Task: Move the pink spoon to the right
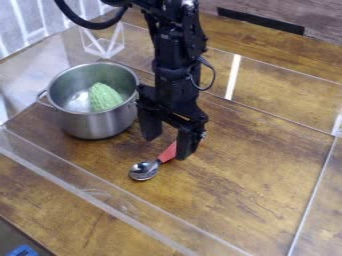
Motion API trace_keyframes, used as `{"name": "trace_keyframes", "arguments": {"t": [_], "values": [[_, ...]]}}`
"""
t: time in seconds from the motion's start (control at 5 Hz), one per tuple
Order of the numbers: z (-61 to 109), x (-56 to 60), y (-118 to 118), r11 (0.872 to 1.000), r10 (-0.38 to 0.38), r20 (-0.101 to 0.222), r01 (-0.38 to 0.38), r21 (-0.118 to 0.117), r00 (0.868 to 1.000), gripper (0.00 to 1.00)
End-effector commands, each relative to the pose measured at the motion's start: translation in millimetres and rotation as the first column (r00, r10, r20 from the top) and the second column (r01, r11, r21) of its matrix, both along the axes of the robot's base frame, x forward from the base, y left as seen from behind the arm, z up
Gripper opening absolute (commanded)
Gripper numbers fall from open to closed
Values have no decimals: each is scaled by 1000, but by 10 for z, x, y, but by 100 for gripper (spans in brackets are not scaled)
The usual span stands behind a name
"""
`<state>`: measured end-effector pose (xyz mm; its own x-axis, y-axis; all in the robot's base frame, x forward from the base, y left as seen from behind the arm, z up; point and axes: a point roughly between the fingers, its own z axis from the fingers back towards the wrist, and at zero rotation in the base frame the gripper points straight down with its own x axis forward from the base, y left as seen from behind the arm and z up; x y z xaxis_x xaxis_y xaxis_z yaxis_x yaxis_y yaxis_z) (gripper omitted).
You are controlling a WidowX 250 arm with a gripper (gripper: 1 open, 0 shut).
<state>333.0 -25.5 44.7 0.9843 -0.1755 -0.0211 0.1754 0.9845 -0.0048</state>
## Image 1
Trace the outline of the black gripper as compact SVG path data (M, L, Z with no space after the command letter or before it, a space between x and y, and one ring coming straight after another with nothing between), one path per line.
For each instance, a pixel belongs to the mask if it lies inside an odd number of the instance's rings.
M141 136L152 141L161 135L161 123L177 130L176 159L184 160L197 148L205 136L206 114L198 108L196 100L202 88L200 83L200 65L193 64L178 69L154 67L154 86L137 86L137 118Z

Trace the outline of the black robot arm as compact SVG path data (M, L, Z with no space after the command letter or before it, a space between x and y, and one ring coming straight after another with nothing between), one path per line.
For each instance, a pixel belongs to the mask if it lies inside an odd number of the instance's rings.
M176 158L194 151L205 132L206 114L197 107L200 62L206 37L198 22L197 0L101 0L116 7L141 8L153 44L154 85L137 86L141 135L150 141L162 125L177 129Z

